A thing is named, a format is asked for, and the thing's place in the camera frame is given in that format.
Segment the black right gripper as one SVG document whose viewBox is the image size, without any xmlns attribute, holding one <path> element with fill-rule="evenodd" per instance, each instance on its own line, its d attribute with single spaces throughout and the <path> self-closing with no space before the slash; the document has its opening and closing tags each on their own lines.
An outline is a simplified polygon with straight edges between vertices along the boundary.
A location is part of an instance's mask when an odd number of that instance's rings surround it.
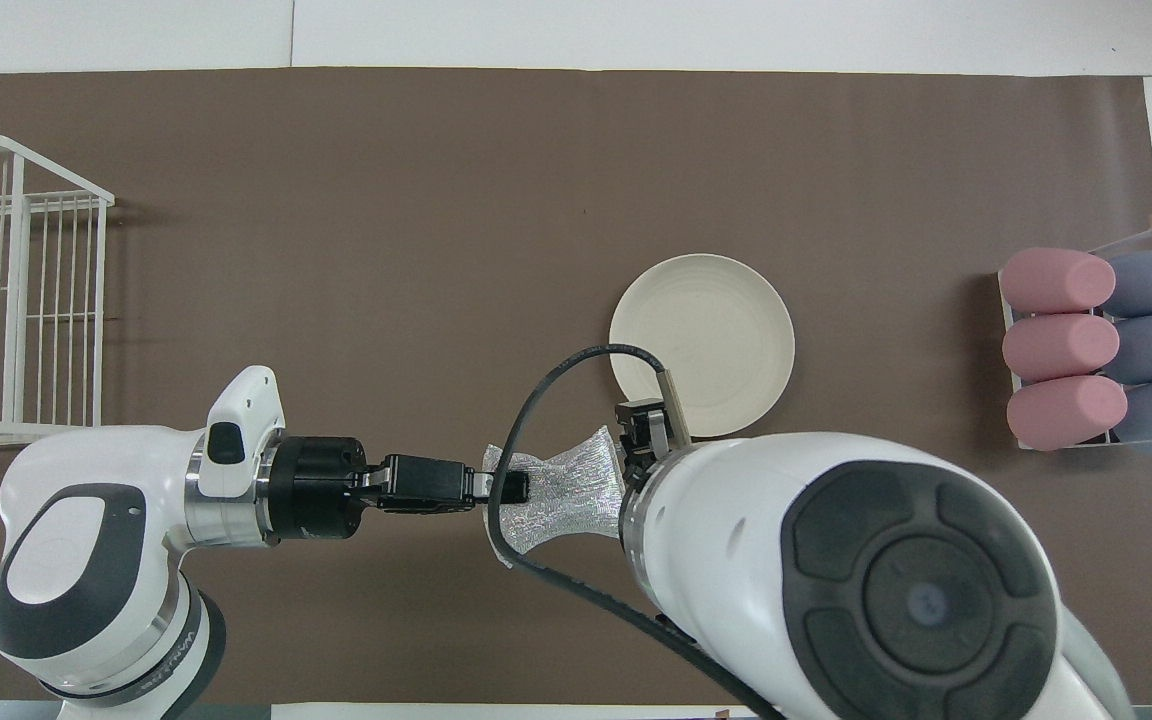
<svg viewBox="0 0 1152 720">
<path fill-rule="evenodd" d="M 650 470 L 670 452 L 675 430 L 662 397 L 644 397 L 616 406 L 626 482 L 645 482 Z"/>
</svg>

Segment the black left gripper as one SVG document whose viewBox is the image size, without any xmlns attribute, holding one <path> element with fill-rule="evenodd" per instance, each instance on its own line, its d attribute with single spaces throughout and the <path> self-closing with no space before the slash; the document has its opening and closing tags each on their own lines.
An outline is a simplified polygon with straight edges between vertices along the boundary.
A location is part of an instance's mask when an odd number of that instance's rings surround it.
<svg viewBox="0 0 1152 720">
<path fill-rule="evenodd" d="M 270 467 L 268 516 L 278 541 L 339 541 L 361 526 L 356 497 L 367 462 L 353 437 L 288 437 Z M 388 456 L 381 511 L 448 514 L 488 502 L 495 477 L 448 460 Z"/>
</svg>

